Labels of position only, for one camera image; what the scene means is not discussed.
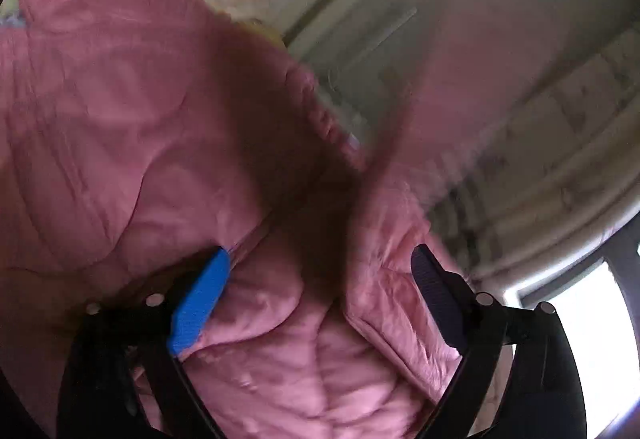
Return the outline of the pink quilted comforter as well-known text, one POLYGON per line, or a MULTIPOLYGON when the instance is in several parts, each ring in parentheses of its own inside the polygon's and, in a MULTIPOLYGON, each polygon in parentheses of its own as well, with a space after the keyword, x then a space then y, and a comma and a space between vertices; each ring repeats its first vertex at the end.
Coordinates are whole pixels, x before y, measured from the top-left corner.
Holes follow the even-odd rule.
POLYGON ((410 256, 518 99, 504 0, 455 0, 371 150, 309 70, 200 0, 18 0, 1 31, 1 370, 56 436, 89 307, 217 248, 186 375, 230 438, 408 438, 457 367, 410 256))

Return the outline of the striped beige curtain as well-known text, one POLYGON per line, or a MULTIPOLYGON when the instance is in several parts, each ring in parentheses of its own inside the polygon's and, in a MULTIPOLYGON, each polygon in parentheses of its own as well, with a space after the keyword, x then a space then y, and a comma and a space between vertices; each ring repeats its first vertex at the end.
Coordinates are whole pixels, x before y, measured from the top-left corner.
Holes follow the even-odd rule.
POLYGON ((612 231, 639 199, 639 25, 432 170, 437 254, 476 282, 520 281, 612 231))

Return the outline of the yellow pillow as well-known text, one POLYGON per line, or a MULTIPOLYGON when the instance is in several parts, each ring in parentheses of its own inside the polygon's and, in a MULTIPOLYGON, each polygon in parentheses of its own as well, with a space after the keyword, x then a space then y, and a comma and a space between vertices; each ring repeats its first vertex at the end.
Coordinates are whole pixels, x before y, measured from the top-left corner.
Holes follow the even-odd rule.
POLYGON ((268 40, 270 44, 273 44, 279 48, 286 48, 284 41, 282 40, 282 36, 280 33, 273 29, 271 26, 266 25, 262 22, 250 22, 246 25, 247 29, 251 30, 253 33, 259 35, 260 37, 268 40))

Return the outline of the window with dark frame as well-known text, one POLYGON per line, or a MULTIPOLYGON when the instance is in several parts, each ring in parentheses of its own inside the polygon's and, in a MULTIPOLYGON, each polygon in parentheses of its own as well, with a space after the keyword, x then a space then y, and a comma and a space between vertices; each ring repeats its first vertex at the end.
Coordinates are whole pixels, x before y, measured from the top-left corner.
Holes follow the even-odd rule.
POLYGON ((506 293, 522 308, 559 312, 577 364, 595 438, 639 400, 639 240, 608 241, 565 270, 537 274, 506 293))

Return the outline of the floral bed sheet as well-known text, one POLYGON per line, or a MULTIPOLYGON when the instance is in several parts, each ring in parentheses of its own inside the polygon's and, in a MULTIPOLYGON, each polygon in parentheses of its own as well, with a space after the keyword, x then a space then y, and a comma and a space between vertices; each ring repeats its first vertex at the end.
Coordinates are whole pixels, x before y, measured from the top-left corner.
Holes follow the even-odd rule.
POLYGON ((0 24, 23 26, 25 23, 19 0, 2 0, 0 5, 0 24))

